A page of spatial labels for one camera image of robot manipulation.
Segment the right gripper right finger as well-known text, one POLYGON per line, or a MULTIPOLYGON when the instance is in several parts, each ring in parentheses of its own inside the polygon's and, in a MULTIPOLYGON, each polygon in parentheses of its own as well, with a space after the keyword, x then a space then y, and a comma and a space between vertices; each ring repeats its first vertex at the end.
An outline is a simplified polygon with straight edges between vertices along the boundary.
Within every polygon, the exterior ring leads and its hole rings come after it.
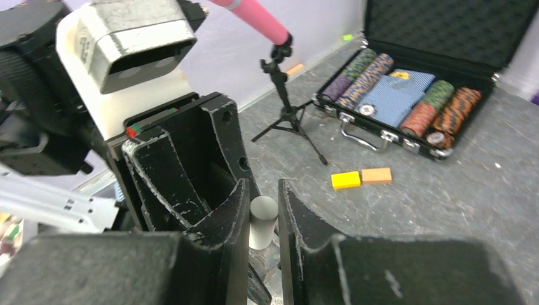
POLYGON ((523 304, 503 259, 475 238, 350 236, 278 183, 285 304, 523 304))

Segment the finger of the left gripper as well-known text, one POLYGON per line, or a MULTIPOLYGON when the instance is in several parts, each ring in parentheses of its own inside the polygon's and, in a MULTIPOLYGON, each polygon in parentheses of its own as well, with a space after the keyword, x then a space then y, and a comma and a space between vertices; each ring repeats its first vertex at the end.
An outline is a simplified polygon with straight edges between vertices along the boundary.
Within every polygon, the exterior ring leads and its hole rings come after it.
POLYGON ((168 131, 146 130, 126 140, 121 152, 149 229, 189 229, 210 213, 190 181, 168 131))

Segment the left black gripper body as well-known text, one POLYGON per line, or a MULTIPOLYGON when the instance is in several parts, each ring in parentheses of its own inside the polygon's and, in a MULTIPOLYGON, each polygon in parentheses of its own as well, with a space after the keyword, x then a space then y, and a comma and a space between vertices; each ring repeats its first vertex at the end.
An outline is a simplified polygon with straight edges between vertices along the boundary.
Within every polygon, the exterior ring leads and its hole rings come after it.
POLYGON ((135 227, 141 231, 185 230, 148 228, 135 182, 121 152, 121 145, 126 140, 152 128, 162 128, 170 133, 190 181, 210 212, 226 200, 240 179, 249 183, 251 198, 259 196, 235 101, 217 92, 206 96, 189 93, 127 119, 124 132, 107 142, 107 164, 121 185, 135 227))

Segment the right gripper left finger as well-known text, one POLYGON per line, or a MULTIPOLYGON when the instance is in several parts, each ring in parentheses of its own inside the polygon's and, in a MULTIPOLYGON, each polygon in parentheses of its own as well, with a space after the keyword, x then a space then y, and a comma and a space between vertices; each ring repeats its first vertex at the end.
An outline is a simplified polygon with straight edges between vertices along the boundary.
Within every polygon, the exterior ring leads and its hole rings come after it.
POLYGON ((246 304, 249 183, 186 232, 41 235, 1 277, 2 304, 246 304))

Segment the clear nail polish bottle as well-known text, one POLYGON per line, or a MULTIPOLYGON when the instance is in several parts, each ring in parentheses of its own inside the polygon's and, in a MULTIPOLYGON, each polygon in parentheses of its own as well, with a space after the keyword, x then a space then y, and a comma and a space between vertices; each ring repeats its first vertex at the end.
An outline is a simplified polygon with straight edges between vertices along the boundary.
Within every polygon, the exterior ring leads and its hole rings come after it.
POLYGON ((275 239, 278 204, 269 196, 258 196, 250 204, 249 248, 252 263, 261 277, 275 272, 280 247, 275 239))

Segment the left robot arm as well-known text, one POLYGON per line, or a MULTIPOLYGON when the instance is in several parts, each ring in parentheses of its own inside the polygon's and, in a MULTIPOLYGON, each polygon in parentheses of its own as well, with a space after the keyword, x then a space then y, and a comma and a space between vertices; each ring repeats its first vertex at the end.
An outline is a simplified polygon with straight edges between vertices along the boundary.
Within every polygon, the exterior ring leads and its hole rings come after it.
POLYGON ((191 1, 27 1, 1 12, 1 163, 26 176, 90 173, 119 201, 1 179, 1 201, 79 232, 183 231, 236 183, 260 191, 236 103, 193 91, 179 63, 207 11, 191 1))

